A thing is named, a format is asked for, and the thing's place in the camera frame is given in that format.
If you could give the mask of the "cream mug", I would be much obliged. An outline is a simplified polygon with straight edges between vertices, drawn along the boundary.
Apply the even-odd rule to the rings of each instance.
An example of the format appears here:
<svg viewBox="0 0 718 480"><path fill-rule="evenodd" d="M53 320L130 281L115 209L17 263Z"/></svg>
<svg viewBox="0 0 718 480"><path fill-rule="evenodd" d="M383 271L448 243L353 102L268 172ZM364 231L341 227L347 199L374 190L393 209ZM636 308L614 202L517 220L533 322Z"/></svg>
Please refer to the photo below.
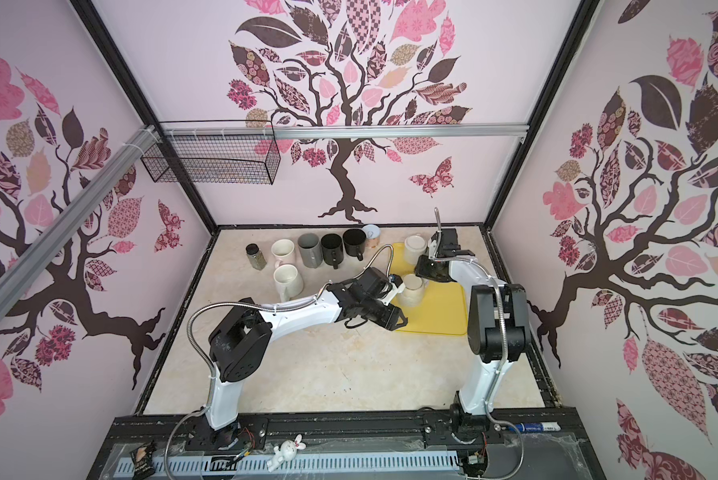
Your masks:
<svg viewBox="0 0 718 480"><path fill-rule="evenodd" d="M418 306L426 290L426 282L415 274L407 274L403 277L403 291L397 295L398 302L404 307Z"/></svg>

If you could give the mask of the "all black mug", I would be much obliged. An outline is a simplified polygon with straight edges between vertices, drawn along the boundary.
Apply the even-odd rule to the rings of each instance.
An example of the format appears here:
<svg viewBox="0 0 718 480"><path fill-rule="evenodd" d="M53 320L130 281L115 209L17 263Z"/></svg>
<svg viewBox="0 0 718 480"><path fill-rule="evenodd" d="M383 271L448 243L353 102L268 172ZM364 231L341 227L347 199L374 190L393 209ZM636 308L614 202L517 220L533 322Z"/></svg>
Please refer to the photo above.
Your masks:
<svg viewBox="0 0 718 480"><path fill-rule="evenodd" d="M358 261L364 260L364 252L367 241L366 233L361 228L351 228L342 235L345 254Z"/></svg>

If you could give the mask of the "black mug white base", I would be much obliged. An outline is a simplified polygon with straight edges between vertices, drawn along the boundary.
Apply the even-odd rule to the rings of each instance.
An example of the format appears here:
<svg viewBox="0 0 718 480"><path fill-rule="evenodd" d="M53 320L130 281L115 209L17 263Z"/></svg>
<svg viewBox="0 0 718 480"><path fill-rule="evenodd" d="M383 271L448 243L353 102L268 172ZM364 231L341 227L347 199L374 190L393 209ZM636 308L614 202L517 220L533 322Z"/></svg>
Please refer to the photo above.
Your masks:
<svg viewBox="0 0 718 480"><path fill-rule="evenodd" d="M344 260L342 236L335 233L326 234L320 239L320 247L324 263L338 269Z"/></svg>

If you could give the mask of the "grey mug front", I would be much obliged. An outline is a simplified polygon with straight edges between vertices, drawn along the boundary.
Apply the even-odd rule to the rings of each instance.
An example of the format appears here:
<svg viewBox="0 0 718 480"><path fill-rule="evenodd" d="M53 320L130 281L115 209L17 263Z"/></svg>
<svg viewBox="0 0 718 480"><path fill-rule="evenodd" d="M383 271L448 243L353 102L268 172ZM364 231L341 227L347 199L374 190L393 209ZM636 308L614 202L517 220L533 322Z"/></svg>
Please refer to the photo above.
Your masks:
<svg viewBox="0 0 718 480"><path fill-rule="evenodd" d="M303 265L309 269L318 268L323 262L320 237L314 233L305 233L297 241Z"/></svg>

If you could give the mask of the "white ribbed mug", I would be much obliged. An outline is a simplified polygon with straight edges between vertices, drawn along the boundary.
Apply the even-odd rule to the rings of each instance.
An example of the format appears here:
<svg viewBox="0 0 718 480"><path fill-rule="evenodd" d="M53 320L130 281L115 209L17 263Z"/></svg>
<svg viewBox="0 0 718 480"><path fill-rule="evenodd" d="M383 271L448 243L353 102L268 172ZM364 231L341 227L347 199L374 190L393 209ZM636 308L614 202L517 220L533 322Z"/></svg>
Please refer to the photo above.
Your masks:
<svg viewBox="0 0 718 480"><path fill-rule="evenodd" d="M282 264L273 274L276 291L281 302L297 298L304 289L303 278L295 265Z"/></svg>

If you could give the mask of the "pink mug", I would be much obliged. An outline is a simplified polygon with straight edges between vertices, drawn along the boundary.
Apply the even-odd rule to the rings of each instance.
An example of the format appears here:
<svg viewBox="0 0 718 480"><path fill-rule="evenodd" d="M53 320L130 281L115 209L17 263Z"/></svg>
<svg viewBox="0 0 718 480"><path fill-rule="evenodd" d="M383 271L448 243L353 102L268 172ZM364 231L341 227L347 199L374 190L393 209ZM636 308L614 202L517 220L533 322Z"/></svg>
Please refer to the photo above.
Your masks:
<svg viewBox="0 0 718 480"><path fill-rule="evenodd" d="M276 240L271 246L276 268L282 265L294 265L296 261L296 245L290 239Z"/></svg>

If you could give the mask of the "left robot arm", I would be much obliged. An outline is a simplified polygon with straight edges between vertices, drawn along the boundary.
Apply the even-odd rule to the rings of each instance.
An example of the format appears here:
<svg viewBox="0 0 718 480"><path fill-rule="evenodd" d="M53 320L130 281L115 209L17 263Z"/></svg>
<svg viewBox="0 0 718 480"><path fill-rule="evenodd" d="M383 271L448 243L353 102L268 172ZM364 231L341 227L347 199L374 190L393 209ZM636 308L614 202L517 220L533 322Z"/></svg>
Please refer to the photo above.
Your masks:
<svg viewBox="0 0 718 480"><path fill-rule="evenodd" d="M203 418L213 431L237 423L244 381L258 370L271 343L312 326L347 323L354 318L397 330L408 320L392 301L405 290L402 277L367 264L355 276L328 281L308 297L285 297L274 304L256 304L250 299L224 301L196 310L187 320L186 337L209 370L210 386L204 404L181 418L168 436L163 455L167 478L174 477L171 444L188 420ZM209 335L208 347L202 348L193 332L194 323L201 315L224 308L227 315Z"/></svg>

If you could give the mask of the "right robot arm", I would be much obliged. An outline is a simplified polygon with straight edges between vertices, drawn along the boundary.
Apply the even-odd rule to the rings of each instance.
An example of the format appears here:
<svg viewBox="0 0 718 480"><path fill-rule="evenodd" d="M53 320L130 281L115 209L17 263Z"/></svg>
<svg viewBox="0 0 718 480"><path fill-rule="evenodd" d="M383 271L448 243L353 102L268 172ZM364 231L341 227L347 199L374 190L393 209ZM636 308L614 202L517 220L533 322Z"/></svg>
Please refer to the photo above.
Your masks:
<svg viewBox="0 0 718 480"><path fill-rule="evenodd" d="M489 417L503 379L531 343L526 292L489 273L472 251L461 247L457 230L442 226L438 210L434 214L437 230L414 273L463 289L466 335L474 361L457 402L467 414Z"/></svg>

